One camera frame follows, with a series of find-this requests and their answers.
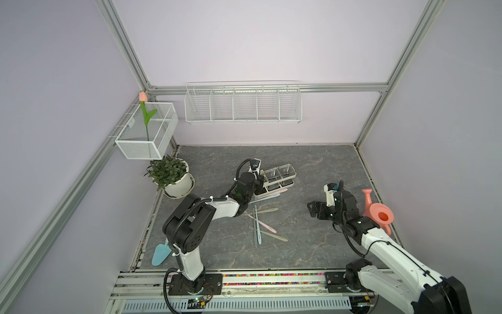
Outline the light blue toothbrush vertical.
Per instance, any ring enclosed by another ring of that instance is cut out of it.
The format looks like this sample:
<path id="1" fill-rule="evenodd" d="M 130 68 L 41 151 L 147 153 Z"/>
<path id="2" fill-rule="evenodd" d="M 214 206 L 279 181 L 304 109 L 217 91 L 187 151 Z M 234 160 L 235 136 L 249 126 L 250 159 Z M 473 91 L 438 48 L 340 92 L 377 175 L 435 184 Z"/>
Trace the light blue toothbrush vertical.
<path id="1" fill-rule="evenodd" d="M 261 245 L 262 244 L 262 238 L 261 238 L 260 223 L 259 223 L 259 219 L 258 219 L 258 207 L 257 207 L 257 205 L 254 206 L 254 218 L 255 218 L 257 243 L 258 243 L 258 245 Z"/>

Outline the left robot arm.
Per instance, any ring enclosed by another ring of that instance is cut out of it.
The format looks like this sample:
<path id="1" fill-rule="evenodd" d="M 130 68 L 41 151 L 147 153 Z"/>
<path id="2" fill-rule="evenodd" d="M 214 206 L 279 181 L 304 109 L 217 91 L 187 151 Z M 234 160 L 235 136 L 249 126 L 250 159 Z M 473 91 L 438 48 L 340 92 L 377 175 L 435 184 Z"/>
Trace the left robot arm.
<path id="1" fill-rule="evenodd" d="M 255 192 L 264 186 L 260 171 L 260 159 L 244 160 L 226 193 L 206 198 L 189 194 L 164 223 L 162 231 L 168 246 L 176 256 L 180 273 L 189 283 L 201 281 L 205 273 L 199 246 L 211 222 L 239 217 L 248 209 Z"/>

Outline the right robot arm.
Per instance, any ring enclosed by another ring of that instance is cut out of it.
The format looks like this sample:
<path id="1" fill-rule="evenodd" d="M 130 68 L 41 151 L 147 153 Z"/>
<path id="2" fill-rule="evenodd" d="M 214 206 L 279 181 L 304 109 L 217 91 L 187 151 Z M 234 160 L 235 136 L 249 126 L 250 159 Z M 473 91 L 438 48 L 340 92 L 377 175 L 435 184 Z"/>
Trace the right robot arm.
<path id="1" fill-rule="evenodd" d="M 324 192 L 325 201 L 309 202 L 307 208 L 311 217 L 339 226 L 359 256 L 346 265 L 348 290 L 372 290 L 404 313 L 472 312 L 460 280 L 432 270 L 392 239 L 393 213 L 386 205 L 372 201 L 372 189 L 362 191 L 363 213 L 343 181 L 325 185 Z"/>

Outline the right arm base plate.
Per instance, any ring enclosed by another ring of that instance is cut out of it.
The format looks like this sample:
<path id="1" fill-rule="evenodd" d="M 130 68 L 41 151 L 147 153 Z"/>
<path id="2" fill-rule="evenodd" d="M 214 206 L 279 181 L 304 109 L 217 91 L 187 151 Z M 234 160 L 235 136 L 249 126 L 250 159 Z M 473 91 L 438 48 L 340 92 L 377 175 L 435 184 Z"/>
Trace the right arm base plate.
<path id="1" fill-rule="evenodd" d="M 369 293 L 370 296 L 376 296 L 372 290 L 362 287 L 357 279 L 347 279 L 345 271 L 325 272 L 324 275 L 325 288 L 329 293 Z"/>

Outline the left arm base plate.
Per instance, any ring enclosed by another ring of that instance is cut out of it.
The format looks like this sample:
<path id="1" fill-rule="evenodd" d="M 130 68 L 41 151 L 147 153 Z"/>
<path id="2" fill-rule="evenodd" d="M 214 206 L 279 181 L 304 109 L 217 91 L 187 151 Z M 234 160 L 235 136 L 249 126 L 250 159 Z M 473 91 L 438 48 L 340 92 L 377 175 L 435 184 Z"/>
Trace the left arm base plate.
<path id="1" fill-rule="evenodd" d="M 220 295 L 223 288 L 221 273 L 203 273 L 195 281 L 175 274 L 167 285 L 169 296 Z"/>

